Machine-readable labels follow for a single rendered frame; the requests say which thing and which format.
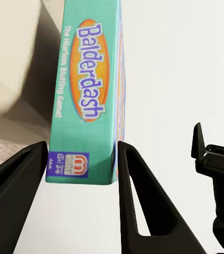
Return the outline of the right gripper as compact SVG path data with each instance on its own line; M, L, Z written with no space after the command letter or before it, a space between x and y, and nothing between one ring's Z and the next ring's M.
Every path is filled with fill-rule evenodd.
M200 122L193 129L191 157L196 159L196 172L212 178L214 200L224 208L224 157L206 154Z

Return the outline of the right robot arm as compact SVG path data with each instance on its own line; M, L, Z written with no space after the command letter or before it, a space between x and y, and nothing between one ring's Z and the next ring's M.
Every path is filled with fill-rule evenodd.
M196 172L212 178L217 215L212 230L224 248L224 147L214 144L205 147L200 122L193 129L191 157L196 159Z

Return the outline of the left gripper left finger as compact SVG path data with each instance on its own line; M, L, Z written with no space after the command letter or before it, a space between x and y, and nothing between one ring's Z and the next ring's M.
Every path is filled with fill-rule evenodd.
M27 146L0 165L0 254L13 254L47 166L48 146Z

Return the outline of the board game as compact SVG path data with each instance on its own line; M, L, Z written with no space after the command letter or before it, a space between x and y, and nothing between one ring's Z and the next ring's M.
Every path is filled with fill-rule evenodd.
M121 0L65 0L45 182L118 181L125 103Z

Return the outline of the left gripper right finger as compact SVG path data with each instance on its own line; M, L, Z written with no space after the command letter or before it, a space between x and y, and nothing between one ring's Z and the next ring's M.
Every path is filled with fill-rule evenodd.
M122 254L207 254L138 150L118 141L117 159ZM151 236L138 232L130 176Z

